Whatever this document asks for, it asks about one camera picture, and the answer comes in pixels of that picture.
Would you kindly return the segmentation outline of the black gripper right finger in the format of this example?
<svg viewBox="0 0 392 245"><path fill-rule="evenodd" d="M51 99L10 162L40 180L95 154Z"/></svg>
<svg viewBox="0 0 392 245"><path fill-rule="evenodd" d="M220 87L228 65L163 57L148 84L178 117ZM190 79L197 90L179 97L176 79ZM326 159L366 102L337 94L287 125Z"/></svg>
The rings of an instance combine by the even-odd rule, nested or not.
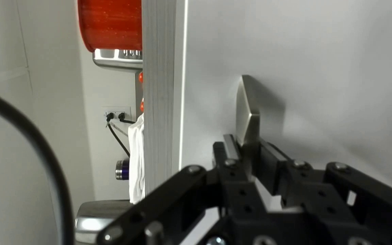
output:
<svg viewBox="0 0 392 245"><path fill-rule="evenodd" d="M392 245L392 188L355 167L329 162L317 170L261 141L255 177L281 208L315 218L326 242Z"/></svg>

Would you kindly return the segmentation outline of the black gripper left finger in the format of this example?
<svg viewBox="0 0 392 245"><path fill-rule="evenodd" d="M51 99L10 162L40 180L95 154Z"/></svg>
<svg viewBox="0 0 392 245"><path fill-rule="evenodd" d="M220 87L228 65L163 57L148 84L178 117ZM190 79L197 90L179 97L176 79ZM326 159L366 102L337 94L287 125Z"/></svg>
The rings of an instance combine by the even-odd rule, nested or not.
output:
<svg viewBox="0 0 392 245"><path fill-rule="evenodd" d="M97 245L176 245L208 208L219 219L198 244L250 245L259 199L250 180L250 159L234 146L216 141L213 167L189 165L114 219L96 237Z"/></svg>

